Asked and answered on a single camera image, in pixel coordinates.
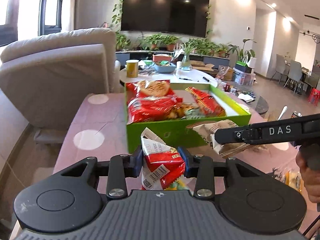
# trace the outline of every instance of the white polka dot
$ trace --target white polka dot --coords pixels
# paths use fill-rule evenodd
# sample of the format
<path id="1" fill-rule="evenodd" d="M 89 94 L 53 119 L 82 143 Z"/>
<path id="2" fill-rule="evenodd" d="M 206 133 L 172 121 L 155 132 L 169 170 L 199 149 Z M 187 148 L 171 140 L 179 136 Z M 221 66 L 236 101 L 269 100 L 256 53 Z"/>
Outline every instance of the white polka dot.
<path id="1" fill-rule="evenodd" d="M 93 95 L 88 98 L 88 102 L 93 105 L 104 104 L 109 100 L 109 97 L 105 94 Z"/>
<path id="2" fill-rule="evenodd" d="M 274 147 L 276 147 L 279 150 L 282 151 L 286 151 L 287 149 L 289 149 L 289 143 L 288 142 L 284 142 L 284 143 L 273 143 L 272 144 Z"/>
<path id="3" fill-rule="evenodd" d="M 84 130 L 73 138 L 74 145 L 80 150 L 93 150 L 102 145 L 104 135 L 97 130 Z"/>

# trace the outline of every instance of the white round table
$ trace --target white round table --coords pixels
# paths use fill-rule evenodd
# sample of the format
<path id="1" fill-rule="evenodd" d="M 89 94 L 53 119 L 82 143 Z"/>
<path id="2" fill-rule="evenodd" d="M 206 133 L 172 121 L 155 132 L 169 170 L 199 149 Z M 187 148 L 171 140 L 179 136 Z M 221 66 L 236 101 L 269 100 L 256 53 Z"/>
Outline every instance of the white round table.
<path id="1" fill-rule="evenodd" d="M 211 83 L 214 87 L 218 86 L 216 80 L 209 74 L 202 72 L 200 70 L 191 69 L 191 70 L 179 70 L 177 73 L 174 71 L 170 74 L 155 74 L 155 75 L 138 75 L 137 78 L 127 78 L 127 70 L 124 68 L 120 71 L 120 81 L 123 83 L 138 82 L 141 80 L 170 80 L 170 83 L 202 83 L 208 84 Z"/>

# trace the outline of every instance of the glass vase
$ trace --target glass vase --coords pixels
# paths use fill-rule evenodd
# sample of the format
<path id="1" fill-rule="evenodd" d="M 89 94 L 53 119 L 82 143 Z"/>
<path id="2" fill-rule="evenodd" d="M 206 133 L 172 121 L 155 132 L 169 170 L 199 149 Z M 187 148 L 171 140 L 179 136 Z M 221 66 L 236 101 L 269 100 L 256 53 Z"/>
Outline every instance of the glass vase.
<path id="1" fill-rule="evenodd" d="M 191 70 L 191 63 L 190 63 L 190 56 L 184 55 L 182 62 L 181 62 L 181 69 L 182 70 Z"/>

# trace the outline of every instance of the human hand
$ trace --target human hand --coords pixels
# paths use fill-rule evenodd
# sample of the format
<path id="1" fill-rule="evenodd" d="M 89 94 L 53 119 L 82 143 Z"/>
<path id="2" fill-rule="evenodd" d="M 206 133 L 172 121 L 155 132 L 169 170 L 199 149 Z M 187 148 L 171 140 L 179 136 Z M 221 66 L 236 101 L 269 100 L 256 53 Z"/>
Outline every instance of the human hand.
<path id="1" fill-rule="evenodd" d="M 309 200 L 312 203 L 320 203 L 320 171 L 313 171 L 307 166 L 305 159 L 298 152 L 296 163 L 300 168 L 304 187 L 308 192 Z"/>

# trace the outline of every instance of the pink tablecloth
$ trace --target pink tablecloth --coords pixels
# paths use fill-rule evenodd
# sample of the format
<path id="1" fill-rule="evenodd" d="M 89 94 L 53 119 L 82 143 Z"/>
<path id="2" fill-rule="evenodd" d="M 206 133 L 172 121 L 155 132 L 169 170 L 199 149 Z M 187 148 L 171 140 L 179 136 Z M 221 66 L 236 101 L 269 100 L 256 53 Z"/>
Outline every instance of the pink tablecloth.
<path id="1" fill-rule="evenodd" d="M 264 122 L 264 119 L 253 109 L 250 123 Z M 127 153 L 125 130 L 124 94 L 88 95 L 80 106 L 62 145 L 54 172 L 60 171 L 73 163 L 88 156 L 96 156 L 99 161 L 110 160 L 114 155 Z M 211 156 L 215 161 L 223 161 L 217 155 L 209 153 L 208 147 L 190 149 L 191 153 L 202 153 Z M 272 172 L 273 168 L 285 167 L 297 169 L 295 156 L 297 150 L 289 144 L 287 150 L 279 150 L 268 145 L 267 150 L 254 152 L 245 150 L 237 154 L 237 158 L 249 165 L 265 172 Z M 141 187 L 141 180 L 127 178 L 128 192 Z M 107 178 L 101 178 L 98 191 L 105 193 Z M 222 180 L 217 181 L 216 191 L 224 190 Z M 318 216 L 316 204 L 312 204 L 307 197 L 305 188 L 303 196 L 308 205 L 307 215 L 300 227 L 303 232 Z"/>

